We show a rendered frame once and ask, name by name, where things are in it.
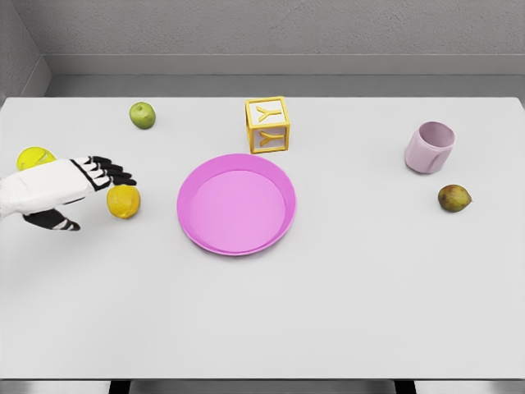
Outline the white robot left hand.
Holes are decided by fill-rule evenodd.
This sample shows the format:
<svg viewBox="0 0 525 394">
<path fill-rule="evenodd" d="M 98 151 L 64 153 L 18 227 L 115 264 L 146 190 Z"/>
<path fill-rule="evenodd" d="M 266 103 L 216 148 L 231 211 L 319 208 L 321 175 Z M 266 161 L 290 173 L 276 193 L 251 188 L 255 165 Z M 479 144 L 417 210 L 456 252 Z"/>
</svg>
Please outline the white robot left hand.
<svg viewBox="0 0 525 394">
<path fill-rule="evenodd" d="M 57 210 L 111 185 L 136 186 L 132 175 L 99 156 L 58 159 L 10 175 L 14 213 L 37 227 L 78 231 L 80 225 Z"/>
</svg>

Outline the yellow lemon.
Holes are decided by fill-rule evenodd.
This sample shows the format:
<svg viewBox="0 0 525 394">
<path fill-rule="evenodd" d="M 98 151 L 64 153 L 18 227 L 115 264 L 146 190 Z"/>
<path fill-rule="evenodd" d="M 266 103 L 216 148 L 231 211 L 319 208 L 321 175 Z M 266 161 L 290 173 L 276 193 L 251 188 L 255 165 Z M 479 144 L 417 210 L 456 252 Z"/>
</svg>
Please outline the yellow lemon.
<svg viewBox="0 0 525 394">
<path fill-rule="evenodd" d="M 116 218 L 133 217 L 139 211 L 140 202 L 140 193 L 136 186 L 113 186 L 107 192 L 107 209 Z"/>
</svg>

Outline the pink round plate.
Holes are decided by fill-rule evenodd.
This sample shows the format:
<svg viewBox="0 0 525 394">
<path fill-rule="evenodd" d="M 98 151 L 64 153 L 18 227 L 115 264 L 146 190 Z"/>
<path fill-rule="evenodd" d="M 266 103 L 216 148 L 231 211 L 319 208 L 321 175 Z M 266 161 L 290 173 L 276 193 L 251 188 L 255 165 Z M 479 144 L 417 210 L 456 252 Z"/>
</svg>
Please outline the pink round plate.
<svg viewBox="0 0 525 394">
<path fill-rule="evenodd" d="M 296 208 L 286 173 L 245 153 L 222 155 L 195 168 L 176 203 L 185 234 L 201 248 L 229 256 L 274 245 L 290 228 Z"/>
</svg>

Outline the yellow tennis ball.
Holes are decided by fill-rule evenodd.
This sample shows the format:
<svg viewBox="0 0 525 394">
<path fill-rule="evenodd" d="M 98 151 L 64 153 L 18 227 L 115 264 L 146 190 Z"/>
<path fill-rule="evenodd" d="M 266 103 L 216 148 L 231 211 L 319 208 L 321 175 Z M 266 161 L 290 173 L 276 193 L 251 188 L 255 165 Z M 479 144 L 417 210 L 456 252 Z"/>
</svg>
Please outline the yellow tennis ball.
<svg viewBox="0 0 525 394">
<path fill-rule="evenodd" d="M 34 146 L 20 152 L 16 160 L 18 171 L 55 161 L 55 156 L 45 148 Z"/>
</svg>

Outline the green apple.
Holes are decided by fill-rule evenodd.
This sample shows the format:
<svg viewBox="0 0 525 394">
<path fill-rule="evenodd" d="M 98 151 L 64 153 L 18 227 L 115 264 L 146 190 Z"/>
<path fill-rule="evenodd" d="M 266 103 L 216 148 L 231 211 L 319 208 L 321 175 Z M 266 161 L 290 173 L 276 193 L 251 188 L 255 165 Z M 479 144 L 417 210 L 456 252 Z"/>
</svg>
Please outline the green apple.
<svg viewBox="0 0 525 394">
<path fill-rule="evenodd" d="M 156 121 L 153 107 L 146 102 L 134 103 L 129 110 L 132 123 L 141 130 L 150 129 Z"/>
</svg>

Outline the yellow letter Y block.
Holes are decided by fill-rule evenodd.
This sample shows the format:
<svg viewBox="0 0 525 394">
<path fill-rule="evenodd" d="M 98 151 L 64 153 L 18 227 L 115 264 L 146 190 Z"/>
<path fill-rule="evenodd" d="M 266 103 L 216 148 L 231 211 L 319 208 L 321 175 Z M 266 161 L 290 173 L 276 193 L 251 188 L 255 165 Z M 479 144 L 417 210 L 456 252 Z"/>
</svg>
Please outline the yellow letter Y block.
<svg viewBox="0 0 525 394">
<path fill-rule="evenodd" d="M 283 96 L 252 98 L 244 102 L 251 154 L 286 151 L 290 117 Z"/>
</svg>

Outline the pale purple cup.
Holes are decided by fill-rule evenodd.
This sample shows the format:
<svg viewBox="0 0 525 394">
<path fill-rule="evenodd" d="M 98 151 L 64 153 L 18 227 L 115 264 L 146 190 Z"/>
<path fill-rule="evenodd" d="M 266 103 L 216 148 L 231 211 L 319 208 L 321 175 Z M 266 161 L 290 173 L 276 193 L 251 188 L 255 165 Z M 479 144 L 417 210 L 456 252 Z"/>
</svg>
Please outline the pale purple cup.
<svg viewBox="0 0 525 394">
<path fill-rule="evenodd" d="M 422 174 L 438 172 L 454 144 L 455 133 L 448 126 L 437 121 L 425 122 L 413 133 L 405 149 L 405 164 Z"/>
</svg>

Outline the green brown pear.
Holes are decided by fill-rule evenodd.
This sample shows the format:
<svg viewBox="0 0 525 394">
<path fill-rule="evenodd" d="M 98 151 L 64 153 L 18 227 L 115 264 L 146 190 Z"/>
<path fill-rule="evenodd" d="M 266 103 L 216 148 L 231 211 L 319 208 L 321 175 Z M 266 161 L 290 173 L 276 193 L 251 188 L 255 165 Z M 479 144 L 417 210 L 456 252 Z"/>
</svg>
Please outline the green brown pear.
<svg viewBox="0 0 525 394">
<path fill-rule="evenodd" d="M 465 209 L 473 201 L 468 191 L 460 185 L 447 185 L 440 189 L 438 202 L 447 212 L 457 213 Z"/>
</svg>

